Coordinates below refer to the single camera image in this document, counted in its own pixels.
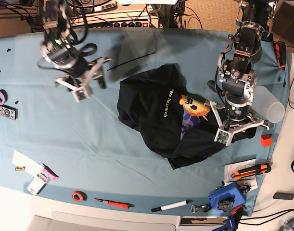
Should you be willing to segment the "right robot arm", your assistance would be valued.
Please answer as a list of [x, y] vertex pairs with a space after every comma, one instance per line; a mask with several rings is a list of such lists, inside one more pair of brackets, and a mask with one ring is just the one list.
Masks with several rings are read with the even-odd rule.
[[65, 73], [64, 77], [55, 79], [55, 86], [66, 87], [79, 103], [91, 97], [90, 81], [96, 80], [101, 89], [106, 88], [102, 65], [111, 58], [99, 57], [88, 62], [85, 58], [97, 51], [97, 45], [88, 43], [81, 49], [75, 47], [86, 39], [89, 27], [87, 23], [84, 24], [84, 36], [78, 39], [70, 23], [73, 14], [71, 6], [66, 0], [44, 1], [44, 41], [40, 53], [44, 60], [53, 65], [52, 70]]

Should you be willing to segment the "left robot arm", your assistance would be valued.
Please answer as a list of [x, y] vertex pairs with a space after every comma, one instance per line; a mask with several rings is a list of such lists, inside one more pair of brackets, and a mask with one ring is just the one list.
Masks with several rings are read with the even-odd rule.
[[236, 134], [248, 129], [270, 124], [262, 118], [255, 118], [250, 112], [254, 101], [257, 77], [252, 65], [262, 57], [261, 42], [271, 36], [268, 21], [274, 12], [274, 0], [242, 0], [237, 17], [239, 27], [235, 34], [228, 36], [229, 43], [222, 50], [215, 79], [208, 82], [222, 101], [206, 101], [217, 120], [218, 129], [215, 142], [229, 146]]

